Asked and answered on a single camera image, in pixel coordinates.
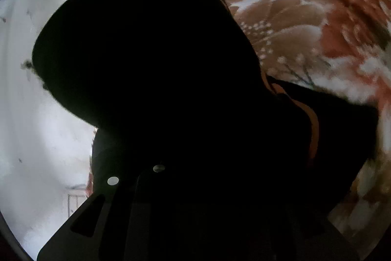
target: orange strap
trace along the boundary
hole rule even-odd
[[[309,153],[308,167],[312,166],[316,152],[317,152],[318,143],[319,143],[319,121],[318,121],[316,113],[308,105],[306,105],[300,101],[296,101],[296,100],[292,99],[280,85],[278,85],[276,83],[272,83],[272,87],[274,89],[273,90],[271,88],[269,82],[267,81],[266,73],[263,70],[261,70],[261,77],[262,77],[263,83],[265,84],[266,88],[269,91],[271,91],[271,93],[285,94],[288,98],[290,98],[290,100],[296,106],[298,106],[300,109],[302,109],[307,114],[307,116],[310,118],[310,121],[311,121],[311,142],[310,142],[310,146],[308,149],[308,153]]]

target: floral fabric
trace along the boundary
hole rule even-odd
[[[329,215],[364,259],[391,223],[391,0],[226,2],[267,74],[378,107],[375,159]]]

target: metal rivet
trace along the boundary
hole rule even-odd
[[[163,170],[165,170],[166,169],[166,167],[164,166],[164,165],[155,165],[154,167],[153,167],[153,171],[154,172],[162,172]]]
[[[120,180],[119,180],[118,177],[113,176],[113,177],[110,177],[110,178],[107,180],[107,183],[108,183],[110,186],[114,186],[114,185],[118,184],[119,181],[120,181]]]

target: floral blanket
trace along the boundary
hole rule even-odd
[[[364,259],[391,223],[391,0],[226,2],[267,74],[378,107],[375,159],[329,215]]]

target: white wall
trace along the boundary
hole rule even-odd
[[[93,138],[20,68],[65,1],[0,0],[0,210],[34,259],[67,218],[66,187],[87,183]]]

